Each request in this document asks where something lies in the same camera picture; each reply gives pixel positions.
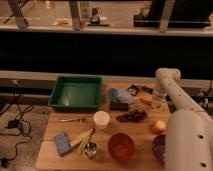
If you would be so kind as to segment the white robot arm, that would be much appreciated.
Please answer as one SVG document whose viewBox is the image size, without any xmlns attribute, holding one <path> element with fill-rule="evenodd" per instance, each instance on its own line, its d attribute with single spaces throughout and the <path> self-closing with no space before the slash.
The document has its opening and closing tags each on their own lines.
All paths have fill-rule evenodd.
<svg viewBox="0 0 213 171">
<path fill-rule="evenodd" d="M 153 99 L 169 96 L 176 111 L 168 120 L 165 138 L 165 171 L 213 171 L 213 119 L 177 83 L 179 69 L 155 72 Z"/>
</svg>

